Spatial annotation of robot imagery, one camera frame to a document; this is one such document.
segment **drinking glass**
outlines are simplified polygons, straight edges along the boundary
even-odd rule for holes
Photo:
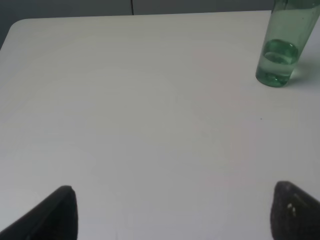
[[[286,85],[320,15],[320,0],[274,0],[256,70],[262,84]]]

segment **tabletop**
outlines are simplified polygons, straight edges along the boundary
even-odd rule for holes
[[[269,17],[15,23],[0,51],[0,229],[71,185],[79,240],[271,240],[277,181],[320,199],[320,24],[276,89],[255,78]]]

